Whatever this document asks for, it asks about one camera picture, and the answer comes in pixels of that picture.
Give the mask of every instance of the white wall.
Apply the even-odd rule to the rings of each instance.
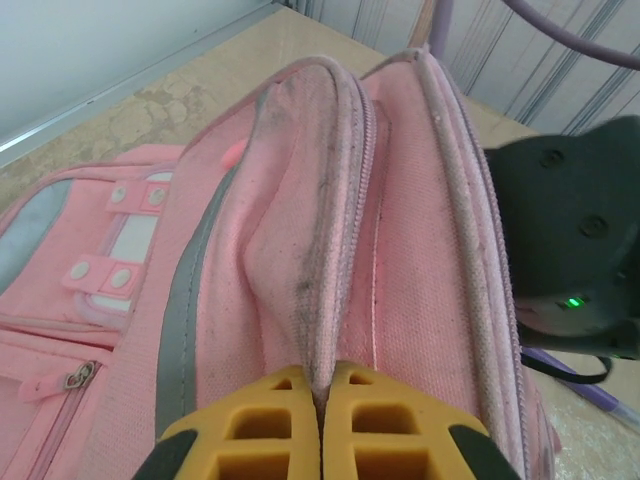
[[[2,0],[0,144],[264,0]]]

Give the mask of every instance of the pink fabric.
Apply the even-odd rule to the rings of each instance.
[[[495,198],[455,95],[421,51],[362,84],[329,59],[303,60],[184,149],[143,146],[51,177],[74,179],[68,202],[0,296],[0,328],[21,331],[0,330],[0,413],[16,412],[0,472],[28,473],[62,408],[58,375],[81,359],[108,368],[82,397],[47,478],[133,476],[155,441],[176,266],[233,168],[192,285],[199,407],[299,363],[322,414],[335,361],[348,359],[479,416],[522,476],[551,478],[554,432],[518,363]],[[146,180],[166,168],[170,185]],[[150,209],[158,188],[168,195]],[[0,219],[0,234],[25,202]],[[144,264],[108,258],[126,214],[144,212],[159,215]],[[83,261],[88,272],[72,278]],[[123,268],[132,278],[112,287]],[[74,291],[132,303],[110,316]]]
[[[94,285],[96,288],[88,288],[86,282],[91,278],[95,280],[93,275],[76,283],[69,279],[69,270],[79,261],[79,254],[108,255],[119,234],[126,215],[107,212],[104,207],[111,198],[114,184],[128,181],[140,183],[145,190],[142,196],[150,187],[162,186],[166,189],[167,182],[146,182],[144,178],[171,171],[176,156],[182,150],[181,146],[145,145],[118,157],[117,160],[122,162],[120,164],[73,167],[51,175],[5,212],[0,217],[0,235],[41,188],[59,180],[74,181],[65,207],[48,235],[18,278],[0,295],[0,327],[113,347],[120,338],[113,330],[123,327],[123,314],[88,307],[84,298],[86,295],[82,295],[79,303],[74,291],[79,289],[126,299],[139,282],[132,278],[122,288],[114,289],[109,278],[105,277],[100,285]],[[163,203],[152,207],[157,210],[162,208]],[[140,267],[134,265],[131,269],[133,276],[139,270]],[[63,278],[69,280],[67,287],[63,286]],[[33,295],[40,301],[32,301]]]
[[[171,280],[185,245],[227,171],[219,159],[251,132],[254,105],[245,102],[234,113],[220,118],[215,128],[200,136],[201,148],[184,151],[171,179],[171,194],[156,227],[147,272],[130,309],[124,337],[114,352],[110,395],[101,401],[79,478],[131,478],[154,444],[158,346]]]
[[[150,203],[151,195],[157,190],[163,194],[169,189],[169,182],[155,182],[148,180],[120,180],[113,186],[116,192],[122,189],[123,199],[114,201],[109,198],[106,210],[108,212],[129,213],[137,215],[158,215],[162,211],[163,201],[154,205]]]
[[[35,402],[24,402],[18,391],[23,382],[50,378],[63,372],[74,373],[87,360],[100,362],[101,371],[84,393],[83,403],[70,411],[70,424],[55,445],[54,456],[64,465],[61,473],[47,478],[75,477],[82,445],[86,441],[95,414],[96,400],[102,396],[110,354],[102,349],[74,345],[48,338],[0,330],[0,412],[3,440],[0,449],[2,478],[26,478],[32,472],[42,447],[54,428],[63,426],[59,415],[68,393],[51,395]]]
[[[64,287],[124,300],[131,298],[131,292],[138,282],[141,269],[140,264],[121,262],[99,255],[80,255],[72,265],[71,269],[62,277],[61,282]],[[74,279],[74,268],[79,265],[87,265],[88,271],[81,278]],[[116,275],[122,271],[129,273],[129,279],[120,287],[114,286],[112,282]]]

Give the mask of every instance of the corrugated metal wall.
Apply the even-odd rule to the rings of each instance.
[[[640,55],[640,0],[529,0],[558,25]],[[407,45],[422,1],[309,0],[307,13],[383,53]],[[640,73],[586,58],[499,0],[456,0],[444,61],[460,89],[540,132],[640,114]]]

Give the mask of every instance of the pink backpack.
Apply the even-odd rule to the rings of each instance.
[[[523,478],[554,433],[520,365],[487,165],[423,50],[309,58],[186,147],[45,179],[0,219],[2,479],[128,479],[173,421],[336,360],[481,419]]]

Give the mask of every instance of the gray fabric panel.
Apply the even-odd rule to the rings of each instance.
[[[187,244],[164,313],[156,382],[156,437],[196,409],[196,311],[202,261],[222,201],[238,166],[224,176]]]
[[[0,295],[29,263],[67,202],[72,180],[60,180],[36,193],[0,237]]]

